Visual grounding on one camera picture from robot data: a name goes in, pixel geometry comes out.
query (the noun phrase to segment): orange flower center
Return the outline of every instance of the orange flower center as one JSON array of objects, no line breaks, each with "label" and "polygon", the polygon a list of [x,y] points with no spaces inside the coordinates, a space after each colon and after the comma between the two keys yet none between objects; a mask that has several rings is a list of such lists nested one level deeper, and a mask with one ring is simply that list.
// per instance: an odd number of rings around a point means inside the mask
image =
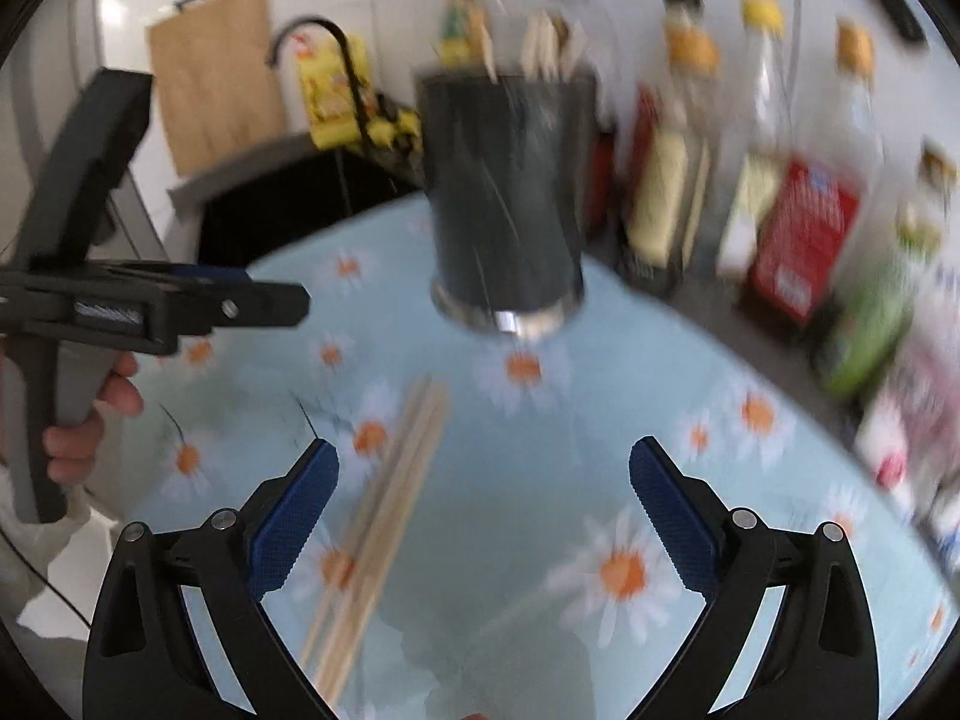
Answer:
[{"label": "orange flower center", "polygon": [[176,470],[184,476],[193,476],[200,469],[200,450],[186,443],[176,453]]},{"label": "orange flower center", "polygon": [[341,278],[352,278],[360,275],[360,263],[356,257],[341,257],[337,260],[337,275]]},{"label": "orange flower center", "polygon": [[710,445],[710,434],[703,425],[697,425],[690,431],[690,447],[696,452],[704,452]]},{"label": "orange flower center", "polygon": [[336,547],[328,549],[320,558],[320,576],[323,576],[323,583],[338,590],[347,588],[355,567],[353,558]]},{"label": "orange flower center", "polygon": [[387,442],[387,428],[382,422],[364,422],[353,434],[353,449],[362,457],[379,453]]},{"label": "orange flower center", "polygon": [[769,436],[774,429],[776,414],[770,401],[762,395],[749,394],[740,407],[740,418],[751,433]]},{"label": "orange flower center", "polygon": [[606,591],[618,601],[627,601],[643,592],[647,586],[647,572],[643,559],[636,552],[614,552],[600,566],[600,581]]},{"label": "orange flower center", "polygon": [[507,357],[507,378],[517,386],[536,386],[544,379],[536,355],[514,352]]},{"label": "orange flower center", "polygon": [[843,532],[847,534],[847,538],[853,541],[853,534],[856,532],[856,525],[853,524],[853,518],[849,514],[839,512],[838,514],[834,514],[832,519],[837,525],[843,528]]},{"label": "orange flower center", "polygon": [[213,344],[206,338],[197,341],[186,352],[186,362],[193,367],[206,365],[213,359]]},{"label": "orange flower center", "polygon": [[323,360],[324,365],[337,367],[344,362],[344,353],[336,343],[328,343],[320,350],[320,360]]},{"label": "orange flower center", "polygon": [[930,630],[933,632],[938,632],[942,627],[944,627],[944,619],[947,618],[947,610],[944,608],[944,605],[941,604],[937,607],[935,613],[933,613],[933,619],[930,620]]}]

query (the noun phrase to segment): wooden cutting board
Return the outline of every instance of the wooden cutting board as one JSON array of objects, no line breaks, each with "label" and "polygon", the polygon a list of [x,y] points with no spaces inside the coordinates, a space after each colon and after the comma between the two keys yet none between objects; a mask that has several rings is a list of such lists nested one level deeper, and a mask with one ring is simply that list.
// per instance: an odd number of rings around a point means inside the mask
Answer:
[{"label": "wooden cutting board", "polygon": [[287,131],[266,64],[268,0],[207,0],[148,30],[152,70],[176,173],[193,175]]}]

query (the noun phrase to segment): black cylindrical container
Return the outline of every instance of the black cylindrical container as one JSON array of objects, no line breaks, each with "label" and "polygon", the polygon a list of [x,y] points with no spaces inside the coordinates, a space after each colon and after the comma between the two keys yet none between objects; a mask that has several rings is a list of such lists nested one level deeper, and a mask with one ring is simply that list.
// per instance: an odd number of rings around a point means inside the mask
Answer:
[{"label": "black cylindrical container", "polygon": [[494,84],[482,70],[421,76],[435,303],[474,327],[557,329],[583,299],[580,215],[596,137],[596,80]]}]

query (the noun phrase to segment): silver container base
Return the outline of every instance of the silver container base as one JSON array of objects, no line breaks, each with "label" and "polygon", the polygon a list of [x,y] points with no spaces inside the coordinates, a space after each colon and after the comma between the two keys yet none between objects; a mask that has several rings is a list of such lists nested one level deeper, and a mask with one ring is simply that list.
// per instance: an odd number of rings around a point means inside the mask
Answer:
[{"label": "silver container base", "polygon": [[433,304],[445,317],[472,330],[506,333],[527,341],[556,333],[566,321],[576,314],[584,303],[584,285],[580,282],[572,292],[552,306],[529,314],[515,311],[488,311],[477,306],[467,306],[450,294],[434,279],[430,287]]}]

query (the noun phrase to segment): wooden chopstick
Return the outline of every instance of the wooden chopstick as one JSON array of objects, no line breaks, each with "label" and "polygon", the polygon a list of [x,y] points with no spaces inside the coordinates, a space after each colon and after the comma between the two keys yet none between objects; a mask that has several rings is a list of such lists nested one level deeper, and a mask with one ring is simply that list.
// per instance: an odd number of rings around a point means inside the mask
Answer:
[{"label": "wooden chopstick", "polygon": [[430,464],[440,446],[449,408],[448,387],[431,384],[424,405],[403,442],[397,469],[364,540],[353,580],[341,600],[320,653],[313,683],[330,706],[336,706],[347,684],[364,630],[379,601]]},{"label": "wooden chopstick", "polygon": [[344,584],[344,578],[347,576],[350,566],[355,565],[354,560],[363,544],[367,531],[370,529],[371,522],[373,522],[373,514],[376,513],[378,504],[383,498],[383,494],[387,490],[390,478],[392,474],[394,474],[395,467],[397,466],[397,457],[400,456],[400,452],[397,450],[400,449],[403,436],[406,435],[406,431],[409,430],[409,426],[413,423],[416,414],[419,413],[428,386],[429,381],[422,379],[414,385],[411,394],[407,396],[400,421],[397,423],[397,427],[390,433],[390,437],[387,438],[387,445],[384,447],[380,466],[376,469],[376,474],[373,475],[371,483],[367,485],[367,489],[357,506],[356,513],[349,524],[349,528],[347,528],[347,534],[344,537],[343,546],[341,547],[342,554],[346,559],[340,560],[337,563],[333,576],[330,578],[330,581],[325,584],[323,594],[320,596],[320,603],[317,605],[317,613],[307,633],[304,648],[301,649],[299,666],[301,666],[301,669],[304,669],[304,671],[310,665],[311,659],[313,659],[313,651],[317,646],[320,634],[323,632],[326,618],[328,618],[330,611],[333,610],[334,604],[340,595],[339,588]]}]

